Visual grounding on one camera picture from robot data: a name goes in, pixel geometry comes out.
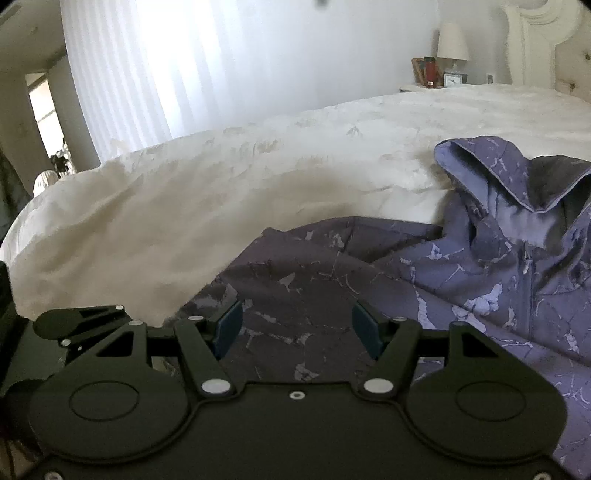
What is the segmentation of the white bedside table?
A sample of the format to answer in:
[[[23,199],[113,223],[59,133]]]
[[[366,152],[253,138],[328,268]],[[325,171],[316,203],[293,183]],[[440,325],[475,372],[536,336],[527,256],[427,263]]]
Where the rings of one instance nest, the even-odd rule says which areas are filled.
[[[421,84],[406,84],[399,88],[401,93],[421,92],[421,91],[436,91],[441,90],[441,87],[428,87]]]

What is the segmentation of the white table lamp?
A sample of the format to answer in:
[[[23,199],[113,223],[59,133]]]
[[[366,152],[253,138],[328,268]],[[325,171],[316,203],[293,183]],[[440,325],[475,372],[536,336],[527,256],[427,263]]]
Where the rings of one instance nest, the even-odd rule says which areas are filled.
[[[449,63],[448,72],[461,73],[471,60],[468,42],[463,29],[457,23],[442,23],[439,29],[437,57]]]

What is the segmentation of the red bottle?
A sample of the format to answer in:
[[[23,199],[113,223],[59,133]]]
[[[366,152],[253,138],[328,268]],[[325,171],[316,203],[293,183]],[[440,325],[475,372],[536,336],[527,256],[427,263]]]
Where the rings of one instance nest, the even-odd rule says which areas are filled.
[[[424,58],[424,78],[427,88],[437,88],[439,80],[439,70],[435,57]]]

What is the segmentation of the small black alarm clock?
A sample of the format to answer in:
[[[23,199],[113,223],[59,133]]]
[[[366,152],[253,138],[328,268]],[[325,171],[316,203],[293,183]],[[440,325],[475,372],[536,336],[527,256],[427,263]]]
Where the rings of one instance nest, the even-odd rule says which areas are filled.
[[[468,75],[458,72],[445,72],[443,75],[443,86],[445,88],[451,88],[456,86],[462,86],[467,83]]]

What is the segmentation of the white bed comforter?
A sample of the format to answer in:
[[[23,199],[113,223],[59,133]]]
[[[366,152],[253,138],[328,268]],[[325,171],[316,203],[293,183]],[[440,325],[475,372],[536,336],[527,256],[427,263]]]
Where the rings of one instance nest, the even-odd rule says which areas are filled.
[[[590,106],[504,85],[399,93],[185,136],[59,180],[1,247],[18,313],[122,305],[158,325],[263,230],[362,216],[437,224],[446,139],[590,156]]]

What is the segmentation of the wooden picture frame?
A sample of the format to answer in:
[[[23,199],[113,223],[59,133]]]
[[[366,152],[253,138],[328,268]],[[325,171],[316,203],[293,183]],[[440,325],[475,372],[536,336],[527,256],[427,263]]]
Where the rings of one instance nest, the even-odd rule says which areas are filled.
[[[426,85],[426,77],[425,77],[425,58],[424,57],[415,57],[412,59],[412,66],[413,71],[415,74],[416,82],[421,85]]]

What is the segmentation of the beige tufted headboard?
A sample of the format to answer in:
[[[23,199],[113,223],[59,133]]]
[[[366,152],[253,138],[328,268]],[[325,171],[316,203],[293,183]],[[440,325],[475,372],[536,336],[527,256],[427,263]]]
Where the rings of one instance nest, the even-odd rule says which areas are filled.
[[[590,100],[590,11],[581,1],[505,5],[511,82]]]

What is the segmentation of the purple patterned hooded jacket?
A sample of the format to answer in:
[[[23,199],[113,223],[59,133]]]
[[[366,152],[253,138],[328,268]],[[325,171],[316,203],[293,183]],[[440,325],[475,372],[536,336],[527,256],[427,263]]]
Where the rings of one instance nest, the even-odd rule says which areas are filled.
[[[465,322],[561,392],[557,460],[590,474],[590,164],[526,158],[498,137],[439,143],[454,191],[441,225],[346,217],[266,229],[175,314],[242,302],[222,361],[246,381],[361,383],[372,365],[352,327],[362,300],[426,329]]]

